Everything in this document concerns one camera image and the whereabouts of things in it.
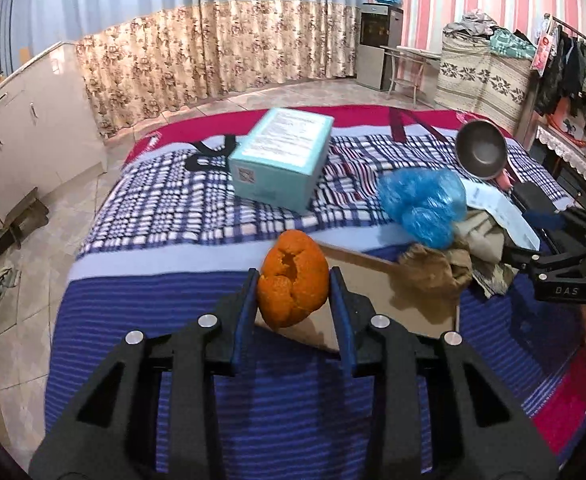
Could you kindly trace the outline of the blue plastic bag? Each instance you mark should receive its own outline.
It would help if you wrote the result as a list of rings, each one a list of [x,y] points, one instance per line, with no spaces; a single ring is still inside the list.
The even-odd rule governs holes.
[[[404,168],[379,180],[384,212],[419,244],[445,250],[454,242],[454,225],[466,218],[466,190],[448,169]]]

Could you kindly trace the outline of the black flat case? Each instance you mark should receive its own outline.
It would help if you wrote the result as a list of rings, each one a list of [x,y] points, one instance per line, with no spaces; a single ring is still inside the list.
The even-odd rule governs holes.
[[[526,222],[552,240],[566,227],[566,219],[545,192],[532,182],[516,183],[510,194]]]

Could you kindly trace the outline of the beige crumpled cloth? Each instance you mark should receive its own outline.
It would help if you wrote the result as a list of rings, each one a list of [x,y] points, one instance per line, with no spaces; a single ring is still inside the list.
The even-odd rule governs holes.
[[[471,209],[454,224],[454,242],[444,250],[413,244],[398,258],[399,275],[423,294],[459,298],[476,281],[486,298],[504,296],[519,271],[502,262],[510,238],[486,211]]]

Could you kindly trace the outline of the low tv stand with lace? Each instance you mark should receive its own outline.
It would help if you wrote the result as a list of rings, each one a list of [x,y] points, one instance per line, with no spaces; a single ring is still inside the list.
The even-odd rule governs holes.
[[[544,125],[535,127],[534,138],[562,159],[586,181],[586,146],[578,145],[572,136],[568,136],[554,128],[547,128]]]

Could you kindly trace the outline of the brown cardboard piece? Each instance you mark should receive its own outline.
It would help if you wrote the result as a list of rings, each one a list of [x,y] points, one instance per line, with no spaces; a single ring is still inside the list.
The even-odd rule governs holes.
[[[437,299],[418,292],[400,278],[396,263],[361,252],[319,245],[328,266],[337,266],[351,292],[370,299],[375,312],[403,324],[409,332],[437,338],[459,328],[459,301]],[[338,352],[329,304],[299,324],[279,330],[278,335],[329,352]]]

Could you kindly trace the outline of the clothes rack with garments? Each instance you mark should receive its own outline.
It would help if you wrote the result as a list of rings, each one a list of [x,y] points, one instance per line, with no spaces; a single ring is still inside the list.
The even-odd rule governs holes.
[[[545,14],[532,71],[535,112],[578,146],[586,146],[586,36]]]

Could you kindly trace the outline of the striped plaid blanket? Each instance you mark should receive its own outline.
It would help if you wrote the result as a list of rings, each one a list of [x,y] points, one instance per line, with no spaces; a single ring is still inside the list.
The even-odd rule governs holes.
[[[333,106],[306,216],[241,200],[223,164],[261,112],[139,141],[69,272],[39,478],[551,479],[586,431],[586,351],[520,278],[410,333],[321,243],[389,261],[378,175],[435,162],[450,115]]]

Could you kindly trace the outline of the covered cabinet with cloth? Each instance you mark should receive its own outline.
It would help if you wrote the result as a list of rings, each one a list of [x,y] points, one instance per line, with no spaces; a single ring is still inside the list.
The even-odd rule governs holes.
[[[444,35],[434,101],[476,113],[514,134],[524,107],[531,61],[494,53],[479,37]]]

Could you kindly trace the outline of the pile of clothes on cabinet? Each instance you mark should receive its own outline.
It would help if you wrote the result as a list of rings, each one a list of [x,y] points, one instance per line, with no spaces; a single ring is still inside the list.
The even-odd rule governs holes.
[[[510,32],[509,29],[499,26],[494,18],[479,9],[464,13],[457,22],[448,23],[443,34],[484,40],[494,54],[504,58],[532,61],[536,51],[528,37],[521,32]]]

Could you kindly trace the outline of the small metal stool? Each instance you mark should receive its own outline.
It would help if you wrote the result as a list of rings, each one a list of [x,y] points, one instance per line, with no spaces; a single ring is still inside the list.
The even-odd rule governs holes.
[[[406,46],[384,46],[382,50],[391,62],[391,73],[385,77],[389,83],[389,88],[385,90],[385,98],[389,100],[393,94],[407,90],[413,105],[427,103],[425,99],[420,98],[424,93],[424,74],[428,70],[436,70],[442,56],[433,51]]]

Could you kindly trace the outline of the water dispenser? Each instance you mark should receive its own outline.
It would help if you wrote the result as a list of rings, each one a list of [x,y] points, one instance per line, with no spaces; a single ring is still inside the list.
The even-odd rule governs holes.
[[[389,91],[393,78],[387,49],[400,44],[404,0],[372,0],[359,6],[356,80],[364,87]]]

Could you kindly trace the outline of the white low cabinet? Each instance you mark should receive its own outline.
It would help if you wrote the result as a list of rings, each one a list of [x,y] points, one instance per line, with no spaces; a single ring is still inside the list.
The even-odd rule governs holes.
[[[75,44],[54,44],[0,84],[0,228],[31,191],[46,196],[106,162]]]

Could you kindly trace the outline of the teal cardboard box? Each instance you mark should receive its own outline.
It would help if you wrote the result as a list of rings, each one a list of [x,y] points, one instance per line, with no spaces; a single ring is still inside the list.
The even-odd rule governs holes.
[[[228,157],[235,195],[307,211],[328,156],[333,118],[272,108]]]

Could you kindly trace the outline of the blue floral curtain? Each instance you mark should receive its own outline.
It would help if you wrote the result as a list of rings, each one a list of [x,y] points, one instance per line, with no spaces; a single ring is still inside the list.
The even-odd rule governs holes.
[[[351,77],[363,0],[0,0],[0,74],[76,49],[104,138],[230,92]]]

